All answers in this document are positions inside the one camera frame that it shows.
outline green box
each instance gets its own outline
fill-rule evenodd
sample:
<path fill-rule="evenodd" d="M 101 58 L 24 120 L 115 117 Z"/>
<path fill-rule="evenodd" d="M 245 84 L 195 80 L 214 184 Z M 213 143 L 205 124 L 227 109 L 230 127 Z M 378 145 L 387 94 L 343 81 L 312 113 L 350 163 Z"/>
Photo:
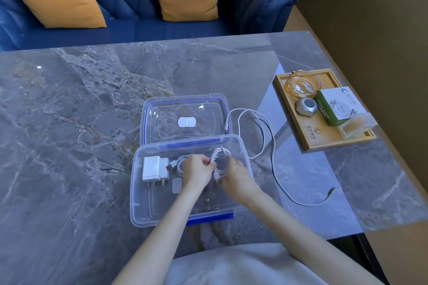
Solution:
<path fill-rule="evenodd" d="M 329 126 L 341 125 L 356 113 L 367 113 L 349 87 L 321 89 L 314 100 Z"/>

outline left hand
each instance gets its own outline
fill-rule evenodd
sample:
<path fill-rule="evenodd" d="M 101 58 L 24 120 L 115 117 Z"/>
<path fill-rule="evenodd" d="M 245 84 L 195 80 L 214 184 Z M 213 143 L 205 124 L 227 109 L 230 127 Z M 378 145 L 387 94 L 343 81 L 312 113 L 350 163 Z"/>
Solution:
<path fill-rule="evenodd" d="M 183 188 L 191 188 L 201 193 L 208 185 L 211 174 L 216 168 L 215 162 L 205 155 L 190 155 L 183 162 Z"/>

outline blue sofa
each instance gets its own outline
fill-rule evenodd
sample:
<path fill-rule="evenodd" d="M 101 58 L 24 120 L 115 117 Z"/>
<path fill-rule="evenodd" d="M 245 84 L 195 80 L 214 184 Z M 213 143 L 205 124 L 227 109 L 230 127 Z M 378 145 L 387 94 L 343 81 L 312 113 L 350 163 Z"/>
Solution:
<path fill-rule="evenodd" d="M 96 1 L 106 28 L 47 29 L 22 0 L 0 0 L 0 51 L 281 32 L 297 0 L 218 0 L 218 20 L 178 23 L 158 0 Z"/>

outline plastic lid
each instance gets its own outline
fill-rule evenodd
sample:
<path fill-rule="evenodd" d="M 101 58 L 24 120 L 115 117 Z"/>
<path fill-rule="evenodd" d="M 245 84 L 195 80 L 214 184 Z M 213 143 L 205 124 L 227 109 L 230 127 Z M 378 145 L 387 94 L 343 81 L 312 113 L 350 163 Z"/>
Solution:
<path fill-rule="evenodd" d="M 222 94 L 149 98 L 141 115 L 140 145 L 225 134 L 228 114 Z"/>

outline hand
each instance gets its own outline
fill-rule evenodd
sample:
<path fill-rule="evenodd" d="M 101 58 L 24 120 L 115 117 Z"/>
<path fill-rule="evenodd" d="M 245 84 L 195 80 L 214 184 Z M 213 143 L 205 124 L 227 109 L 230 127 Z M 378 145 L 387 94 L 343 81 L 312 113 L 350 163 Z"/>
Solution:
<path fill-rule="evenodd" d="M 251 178 L 242 162 L 229 157 L 229 166 L 221 183 L 227 194 L 241 205 L 248 206 L 250 200 L 262 193 L 260 186 Z"/>
<path fill-rule="evenodd" d="M 215 162 L 205 155 L 190 155 L 183 162 L 183 188 L 191 188 L 199 193 L 208 185 L 216 168 Z"/>

